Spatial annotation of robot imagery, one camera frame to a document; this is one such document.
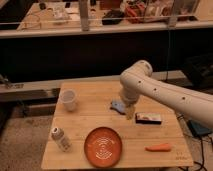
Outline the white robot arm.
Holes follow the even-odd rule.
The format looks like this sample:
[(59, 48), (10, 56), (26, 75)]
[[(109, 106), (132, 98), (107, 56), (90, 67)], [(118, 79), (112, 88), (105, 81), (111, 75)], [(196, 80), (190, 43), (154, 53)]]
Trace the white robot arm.
[(152, 72), (149, 62), (139, 60), (121, 73), (120, 97), (126, 107), (144, 95), (213, 130), (213, 95), (155, 80)]

